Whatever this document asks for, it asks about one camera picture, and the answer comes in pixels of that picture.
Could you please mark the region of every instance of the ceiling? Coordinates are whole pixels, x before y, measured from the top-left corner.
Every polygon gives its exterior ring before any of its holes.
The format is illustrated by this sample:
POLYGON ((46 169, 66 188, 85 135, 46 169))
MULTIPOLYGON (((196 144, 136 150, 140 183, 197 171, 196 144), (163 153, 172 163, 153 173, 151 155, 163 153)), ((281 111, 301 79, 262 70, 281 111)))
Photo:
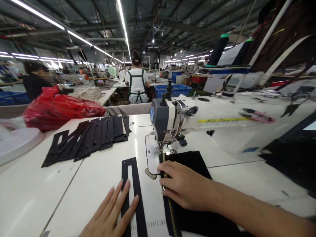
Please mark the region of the ceiling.
MULTIPOLYGON (((116 0, 28 0, 52 18, 70 27, 95 45, 118 54, 127 45, 116 0)), ((230 45, 244 41, 257 26, 258 12, 268 0, 121 0, 130 50, 148 51, 158 46, 161 54, 178 50, 211 49, 221 34, 231 31, 230 45), (241 36, 238 37, 250 12, 241 36)), ((0 0, 0 35, 50 50, 82 45, 66 31, 19 7, 0 0)))

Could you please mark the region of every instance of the zipper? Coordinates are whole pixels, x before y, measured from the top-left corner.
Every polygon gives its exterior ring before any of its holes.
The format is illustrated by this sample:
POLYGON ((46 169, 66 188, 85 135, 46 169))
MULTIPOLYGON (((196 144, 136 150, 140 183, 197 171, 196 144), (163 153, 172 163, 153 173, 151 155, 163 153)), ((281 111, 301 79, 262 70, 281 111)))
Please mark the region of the zipper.
MULTIPOLYGON (((162 153, 162 159, 165 162, 165 153, 164 152, 162 153)), ((164 178, 168 178, 168 174, 166 172, 164 174, 164 178)), ((174 215, 173 215, 173 209, 172 209, 172 204, 171 204, 170 198, 168 198, 168 203, 169 203, 169 210, 170 210, 171 222, 172 222, 172 227, 173 227, 173 234, 174 234, 175 237, 178 237, 178 233, 177 233, 177 230, 176 230, 176 227, 175 227, 175 218, 174 218, 174 215)))

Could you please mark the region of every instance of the hand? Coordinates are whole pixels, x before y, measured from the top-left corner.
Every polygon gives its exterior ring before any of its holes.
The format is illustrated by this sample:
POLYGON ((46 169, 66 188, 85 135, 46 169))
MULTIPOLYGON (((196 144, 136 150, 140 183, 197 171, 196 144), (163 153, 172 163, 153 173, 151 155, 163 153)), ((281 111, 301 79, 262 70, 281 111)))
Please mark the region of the hand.
POLYGON ((90 220, 90 222, 83 229, 79 237, 121 237, 128 224, 135 213, 138 205, 139 197, 135 196, 132 204, 130 205, 127 212, 117 223, 118 216, 121 212, 123 203, 128 194, 131 183, 129 180, 126 181, 122 194, 118 195, 122 189, 123 180, 121 180, 114 191, 114 187, 110 189, 108 195, 101 203, 100 207, 90 220))
POLYGON ((161 163, 157 170, 172 177, 159 180, 161 185, 167 187, 163 195, 185 209, 215 212, 220 200, 217 182, 177 162, 166 161, 161 163))
POLYGON ((65 86, 63 84, 58 84, 58 89, 60 89, 61 91, 65 88, 65 86))

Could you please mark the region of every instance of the white sewing machine table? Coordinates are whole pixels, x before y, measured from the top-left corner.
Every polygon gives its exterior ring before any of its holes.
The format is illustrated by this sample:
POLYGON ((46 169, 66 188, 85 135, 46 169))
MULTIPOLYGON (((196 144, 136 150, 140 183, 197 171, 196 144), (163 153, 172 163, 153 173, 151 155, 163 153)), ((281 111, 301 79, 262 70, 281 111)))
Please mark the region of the white sewing machine table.
MULTIPOLYGON (((68 129, 71 133, 83 120, 88 119, 73 119, 55 133, 68 129)), ((69 160, 41 168, 53 136, 23 155, 0 176, 0 236, 40 237, 45 232, 48 237, 79 235, 110 188, 121 180, 122 161, 133 157, 137 160, 148 236, 168 236, 159 177, 153 180, 145 173, 145 136, 153 130, 150 115, 131 115, 130 129, 127 142, 75 163, 69 160)), ((186 147, 178 142, 171 147, 178 153, 200 151, 214 180, 299 216, 316 215, 316 200, 259 156, 227 153, 206 132, 192 132, 186 140, 186 147)), ((131 169, 128 175, 132 183, 131 169)), ((129 195, 131 200, 133 186, 129 195)), ((131 225, 132 236, 137 236, 135 218, 131 225)))

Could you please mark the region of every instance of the yellow measuring tape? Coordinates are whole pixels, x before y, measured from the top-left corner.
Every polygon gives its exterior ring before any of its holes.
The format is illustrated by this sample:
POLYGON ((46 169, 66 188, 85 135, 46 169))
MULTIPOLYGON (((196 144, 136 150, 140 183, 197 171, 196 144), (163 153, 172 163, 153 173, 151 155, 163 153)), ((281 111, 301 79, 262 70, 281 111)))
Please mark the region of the yellow measuring tape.
POLYGON ((197 123, 214 123, 214 122, 234 122, 249 120, 248 118, 218 118, 218 119, 201 119, 197 123))

